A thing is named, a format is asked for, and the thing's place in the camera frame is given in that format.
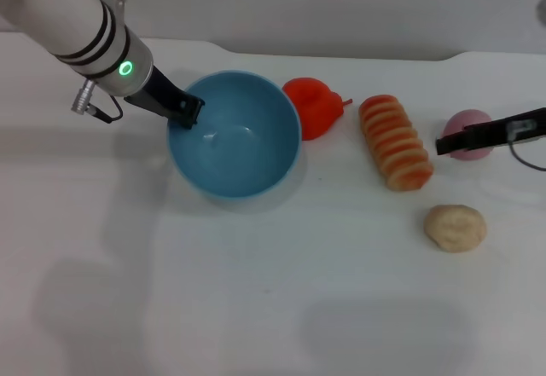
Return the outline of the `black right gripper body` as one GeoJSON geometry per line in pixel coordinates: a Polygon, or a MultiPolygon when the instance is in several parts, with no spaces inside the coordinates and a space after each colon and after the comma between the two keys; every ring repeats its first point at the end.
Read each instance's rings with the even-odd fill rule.
{"type": "Polygon", "coordinates": [[[467,150],[495,148],[545,136],[545,110],[536,109],[505,119],[466,127],[467,150]]]}

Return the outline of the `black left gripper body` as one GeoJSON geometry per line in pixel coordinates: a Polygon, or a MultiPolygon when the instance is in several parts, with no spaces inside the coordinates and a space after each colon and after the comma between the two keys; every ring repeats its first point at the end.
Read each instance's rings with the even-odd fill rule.
{"type": "Polygon", "coordinates": [[[135,107],[168,119],[177,119],[184,114],[183,91],[157,67],[153,67],[142,89],[125,97],[124,100],[135,107]]]}

